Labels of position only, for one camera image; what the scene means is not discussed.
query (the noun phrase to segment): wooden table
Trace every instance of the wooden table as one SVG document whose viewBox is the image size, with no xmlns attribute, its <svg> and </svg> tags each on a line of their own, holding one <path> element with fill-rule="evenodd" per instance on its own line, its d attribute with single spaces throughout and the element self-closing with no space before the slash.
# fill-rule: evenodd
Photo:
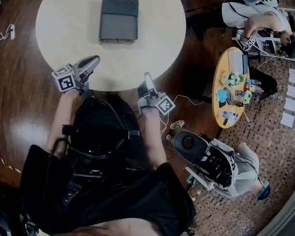
<svg viewBox="0 0 295 236">
<path fill-rule="evenodd" d="M 226 103 L 226 105 L 222 108 L 219 107 L 219 102 L 217 100 L 217 96 L 216 96 L 216 90 L 217 89 L 224 89 L 225 86 L 222 85 L 221 83 L 221 78 L 222 78 L 222 74 L 224 72 L 229 73 L 230 72 L 230 67 L 229 67 L 229 59 L 228 59 L 228 51 L 229 50 L 239 50 L 236 47 L 231 47 L 226 49 L 222 56 L 220 57 L 220 60 L 217 64 L 216 67 L 216 71 L 214 74 L 214 80 L 213 80 L 213 89 L 212 89 L 212 108 L 213 108 L 213 114 L 215 117 L 215 120 L 217 122 L 217 124 L 221 127 L 221 128 L 230 128 L 231 125 L 229 125 L 228 123 L 226 123 L 226 125 L 223 125 L 223 122 L 225 120 L 224 117 L 219 116 L 218 112 L 219 111 L 230 111 L 231 108 L 233 108 L 235 110 L 235 113 L 238 114 L 238 119 L 240 118 L 240 116 L 242 115 L 243 111 L 244 111 L 244 107 L 237 107 L 237 106 L 230 106 L 229 104 Z M 238 88 L 236 89 L 231 89 L 230 91 L 232 92 L 232 95 L 235 96 L 235 91 L 236 90 L 243 90 L 244 88 L 244 84 L 246 79 L 249 78 L 249 74 L 244 75 L 244 82 L 239 83 Z"/>
<path fill-rule="evenodd" d="M 174 63 L 185 39 L 180 0 L 138 0 L 139 32 L 133 44 L 99 44 L 102 0 L 43 0 L 36 19 L 38 47 L 57 70 L 90 55 L 101 62 L 89 78 L 90 89 L 120 91 L 138 87 L 144 73 L 153 79 Z"/>
</svg>

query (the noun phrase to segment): sheet of paper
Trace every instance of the sheet of paper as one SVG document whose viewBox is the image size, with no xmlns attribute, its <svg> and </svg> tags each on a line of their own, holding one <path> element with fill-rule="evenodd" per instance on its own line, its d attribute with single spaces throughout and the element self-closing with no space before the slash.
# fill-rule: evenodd
<svg viewBox="0 0 295 236">
<path fill-rule="evenodd" d="M 284 108 L 295 112 L 295 100 L 285 98 Z"/>
<path fill-rule="evenodd" d="M 295 69 L 290 69 L 289 82 L 295 83 Z"/>
<path fill-rule="evenodd" d="M 295 98 L 295 87 L 288 85 L 287 86 L 287 95 Z"/>
<path fill-rule="evenodd" d="M 291 116 L 291 115 L 283 112 L 281 124 L 293 128 L 294 119 L 295 119 L 294 116 Z"/>
</svg>

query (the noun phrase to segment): wooden floor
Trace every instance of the wooden floor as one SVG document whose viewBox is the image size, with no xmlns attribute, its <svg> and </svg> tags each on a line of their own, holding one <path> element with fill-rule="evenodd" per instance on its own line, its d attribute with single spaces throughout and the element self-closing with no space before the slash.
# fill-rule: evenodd
<svg viewBox="0 0 295 236">
<path fill-rule="evenodd" d="M 6 163 L 18 169 L 22 169 L 32 144 L 43 146 L 46 143 L 60 97 L 52 81 L 52 69 L 42 57 L 36 42 L 35 21 L 41 1 L 3 0 L 0 11 L 0 32 L 5 32 L 11 23 L 16 26 L 16 40 L 0 42 L 0 154 Z M 187 10 L 217 1 L 182 0 L 182 3 Z M 219 53 L 232 46 L 230 34 L 211 29 L 206 33 L 204 43 L 200 43 L 193 32 L 187 33 L 181 54 L 175 64 L 156 80 L 157 88 L 174 100 L 176 95 L 182 94 L 182 71 L 191 63 L 214 69 Z M 210 91 L 208 87 L 206 94 L 210 95 Z M 121 92 L 121 95 L 136 108 L 135 89 Z M 195 107 L 181 97 L 175 103 L 177 107 L 171 113 L 169 123 L 184 119 L 190 131 L 215 137 L 218 126 L 211 105 L 203 103 Z M 185 162 L 165 139 L 164 146 L 169 162 L 184 182 Z M 19 181 L 20 174 L 0 163 L 1 183 L 18 187 Z"/>
</svg>

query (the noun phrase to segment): yellow cable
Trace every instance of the yellow cable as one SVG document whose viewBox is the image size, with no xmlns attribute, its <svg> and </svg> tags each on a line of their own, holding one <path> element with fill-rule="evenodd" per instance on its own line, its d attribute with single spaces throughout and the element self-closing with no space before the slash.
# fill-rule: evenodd
<svg viewBox="0 0 295 236">
<path fill-rule="evenodd" d="M 7 167 L 7 168 L 9 168 L 9 169 L 11 169 L 11 170 L 14 170 L 14 171 L 16 171 L 16 172 L 18 172 L 18 173 L 22 173 L 20 170 L 18 170 L 18 169 L 16 169 L 16 168 L 13 168 L 13 167 L 10 166 L 10 165 L 7 165 L 7 164 L 4 162 L 4 160 L 2 159 L 1 156 L 0 156 L 0 159 L 1 159 L 1 162 L 5 165 L 5 167 Z"/>
</svg>

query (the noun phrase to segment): person in black shirt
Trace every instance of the person in black shirt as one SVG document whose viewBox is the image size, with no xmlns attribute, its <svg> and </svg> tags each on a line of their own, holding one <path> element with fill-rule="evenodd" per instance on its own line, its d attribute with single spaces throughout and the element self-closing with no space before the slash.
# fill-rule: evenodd
<svg viewBox="0 0 295 236">
<path fill-rule="evenodd" d="M 159 112 L 155 108 L 142 110 L 144 138 L 131 137 L 122 145 L 121 150 L 127 152 L 126 159 L 118 163 L 114 159 L 108 161 L 116 169 L 113 180 L 124 183 L 121 188 L 99 180 L 91 181 L 79 192 L 70 192 L 74 189 L 70 185 L 74 169 L 67 163 L 67 146 L 61 141 L 55 149 L 54 144 L 65 138 L 62 126 L 70 124 L 72 104 L 77 96 L 75 89 L 61 96 L 46 147 L 30 147 L 20 191 L 31 220 L 50 235 L 181 235 L 191 225 L 195 209 L 166 161 Z M 74 126 L 82 125 L 112 130 L 125 125 L 129 130 L 140 130 L 130 106 L 118 95 L 108 96 L 107 104 L 87 98 L 74 120 Z M 71 137 L 71 146 L 82 148 L 80 141 Z M 139 170 L 123 171 L 120 165 Z"/>
</svg>

